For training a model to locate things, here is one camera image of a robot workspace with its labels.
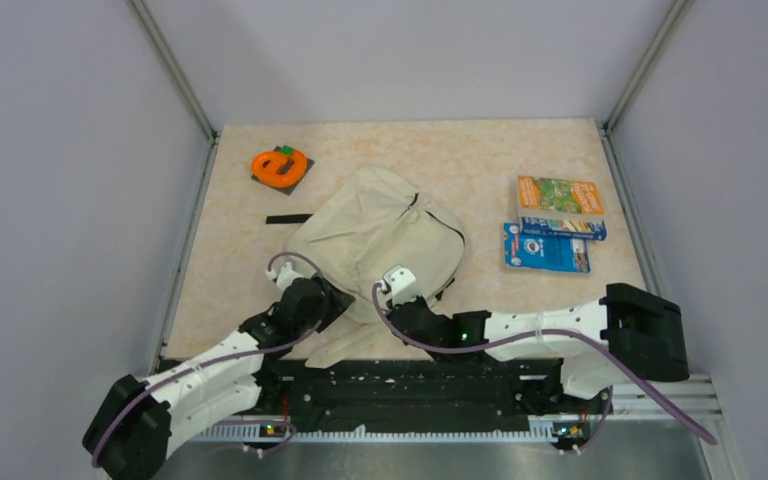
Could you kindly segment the blue illustrated cover book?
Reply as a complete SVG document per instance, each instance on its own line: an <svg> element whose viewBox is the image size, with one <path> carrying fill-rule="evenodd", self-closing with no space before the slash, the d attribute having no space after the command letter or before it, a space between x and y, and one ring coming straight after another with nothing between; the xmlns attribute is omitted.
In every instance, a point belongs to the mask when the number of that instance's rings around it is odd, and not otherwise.
<svg viewBox="0 0 768 480"><path fill-rule="evenodd" d="M524 233L538 236L592 241L604 241L607 238L607 228L603 221L586 222L522 217L520 228Z"/></svg>

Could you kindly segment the orange green book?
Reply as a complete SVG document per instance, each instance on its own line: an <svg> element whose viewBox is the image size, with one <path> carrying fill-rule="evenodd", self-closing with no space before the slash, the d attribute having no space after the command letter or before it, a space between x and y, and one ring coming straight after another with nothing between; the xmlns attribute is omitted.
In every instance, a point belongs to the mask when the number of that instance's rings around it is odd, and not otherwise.
<svg viewBox="0 0 768 480"><path fill-rule="evenodd" d="M520 175L516 192L521 216L566 219L605 214L598 186L591 181Z"/></svg>

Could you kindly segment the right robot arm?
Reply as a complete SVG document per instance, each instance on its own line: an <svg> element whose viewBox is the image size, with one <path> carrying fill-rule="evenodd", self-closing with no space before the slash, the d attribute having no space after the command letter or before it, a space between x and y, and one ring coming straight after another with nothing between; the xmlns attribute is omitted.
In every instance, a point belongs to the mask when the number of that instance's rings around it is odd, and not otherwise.
<svg viewBox="0 0 768 480"><path fill-rule="evenodd" d="M381 319L398 339L436 361L559 361L560 374L546 385L546 397L560 412L574 411L624 379L649 391L652 382L690 376L680 307L629 284L609 284L603 297L558 310L451 317L434 313L406 289L386 300L388 291L385 282L373 287Z"/></svg>

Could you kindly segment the cream canvas backpack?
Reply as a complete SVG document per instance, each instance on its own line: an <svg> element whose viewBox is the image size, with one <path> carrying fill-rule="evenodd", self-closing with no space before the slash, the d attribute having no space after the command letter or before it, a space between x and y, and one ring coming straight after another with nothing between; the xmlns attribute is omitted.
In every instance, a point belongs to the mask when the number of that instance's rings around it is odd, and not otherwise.
<svg viewBox="0 0 768 480"><path fill-rule="evenodd" d="M286 241L309 258L352 305L323 331L308 368L325 369L371 353L392 339L371 289L397 265L416 277L429 303L456 277L466 234L454 213L392 171L358 170Z"/></svg>

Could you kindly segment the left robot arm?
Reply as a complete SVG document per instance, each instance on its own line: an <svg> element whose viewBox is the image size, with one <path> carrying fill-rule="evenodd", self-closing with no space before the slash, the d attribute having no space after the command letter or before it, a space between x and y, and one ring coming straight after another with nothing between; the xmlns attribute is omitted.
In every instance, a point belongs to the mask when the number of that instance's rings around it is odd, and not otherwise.
<svg viewBox="0 0 768 480"><path fill-rule="evenodd" d="M121 377L82 439L92 466L113 479L148 479L219 421L251 408L274 410L281 388L257 375L264 363L323 331L354 301L319 275L297 278L277 302L201 354L148 377Z"/></svg>

